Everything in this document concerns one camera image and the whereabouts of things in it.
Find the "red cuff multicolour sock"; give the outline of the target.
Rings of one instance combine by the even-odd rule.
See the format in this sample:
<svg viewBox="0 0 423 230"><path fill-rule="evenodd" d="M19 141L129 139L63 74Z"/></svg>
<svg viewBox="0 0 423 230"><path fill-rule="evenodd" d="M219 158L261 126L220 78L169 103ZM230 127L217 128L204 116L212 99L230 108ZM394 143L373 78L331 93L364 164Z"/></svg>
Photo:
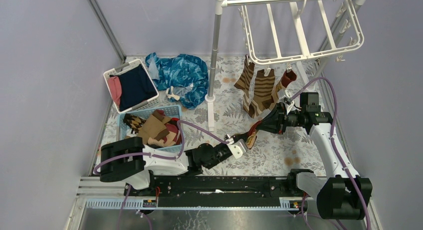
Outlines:
<svg viewBox="0 0 423 230"><path fill-rule="evenodd" d="M257 121L254 125L252 125L252 127L247 133L247 140L245 141L245 144L249 150L251 150L254 146L258 132L257 127L261 124L261 122L262 121Z"/></svg>
<svg viewBox="0 0 423 230"><path fill-rule="evenodd" d="M278 100L278 91L282 89L288 88L288 85L295 81L297 79L297 75L292 70L292 68L287 69L284 74L282 75L281 79L278 81L278 83L274 86L272 92L271 92L271 104L269 107L269 110L273 110L275 105L279 102Z"/></svg>

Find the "brown striped sock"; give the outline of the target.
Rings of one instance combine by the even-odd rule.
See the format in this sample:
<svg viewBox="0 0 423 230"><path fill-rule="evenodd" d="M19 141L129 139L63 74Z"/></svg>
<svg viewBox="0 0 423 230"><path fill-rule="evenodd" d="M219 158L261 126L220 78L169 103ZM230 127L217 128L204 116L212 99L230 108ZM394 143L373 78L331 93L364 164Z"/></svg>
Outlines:
<svg viewBox="0 0 423 230"><path fill-rule="evenodd" d="M244 59L244 66L243 71L237 80L237 82L234 84L234 87L242 90L244 92L243 94L243 109L246 111L246 113L249 115L249 117L253 117L254 110L250 106L250 96L249 96L249 89L250 84L254 75L254 67L255 64L250 61L249 55L245 56Z"/></svg>
<svg viewBox="0 0 423 230"><path fill-rule="evenodd" d="M274 69L270 69L267 76L265 76L264 69L257 72L254 83L253 98L248 106L248 114L251 118L257 117L264 110L270 107L273 102L272 90L274 83Z"/></svg>

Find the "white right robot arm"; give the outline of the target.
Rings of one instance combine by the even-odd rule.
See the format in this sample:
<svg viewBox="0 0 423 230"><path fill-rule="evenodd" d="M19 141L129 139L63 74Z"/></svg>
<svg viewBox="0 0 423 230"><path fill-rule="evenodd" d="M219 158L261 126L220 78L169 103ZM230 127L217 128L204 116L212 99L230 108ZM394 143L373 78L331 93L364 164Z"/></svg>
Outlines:
<svg viewBox="0 0 423 230"><path fill-rule="evenodd" d="M321 218L327 220L363 220L373 190L368 178L360 177L348 160L336 134L334 120L323 112L317 92L300 94L300 110L288 111L284 103L258 123L255 130L283 134L288 127L303 128L317 147L326 171L326 180L311 170L293 170L286 182L289 194L307 193L316 201Z"/></svg>

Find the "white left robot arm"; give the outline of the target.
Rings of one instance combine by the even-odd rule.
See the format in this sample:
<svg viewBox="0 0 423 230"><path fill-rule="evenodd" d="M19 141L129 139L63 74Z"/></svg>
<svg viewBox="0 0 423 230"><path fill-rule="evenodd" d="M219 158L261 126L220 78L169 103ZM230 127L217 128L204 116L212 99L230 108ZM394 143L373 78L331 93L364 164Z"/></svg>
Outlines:
<svg viewBox="0 0 423 230"><path fill-rule="evenodd" d="M131 137L101 147L101 162L93 172L104 183L125 182L140 194L150 195L153 176L195 176L230 157L242 157L248 150L248 134L229 136L216 146L204 143L176 153L154 149L142 138Z"/></svg>

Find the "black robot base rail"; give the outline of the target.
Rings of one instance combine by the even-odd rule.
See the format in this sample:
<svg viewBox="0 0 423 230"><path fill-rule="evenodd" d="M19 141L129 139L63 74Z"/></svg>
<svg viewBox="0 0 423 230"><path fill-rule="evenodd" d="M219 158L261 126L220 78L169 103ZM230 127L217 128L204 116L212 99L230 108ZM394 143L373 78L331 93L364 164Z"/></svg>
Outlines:
<svg viewBox="0 0 423 230"><path fill-rule="evenodd" d="M165 208L267 208L280 200L305 195L292 177L154 176L143 190L125 190L131 197L152 197Z"/></svg>

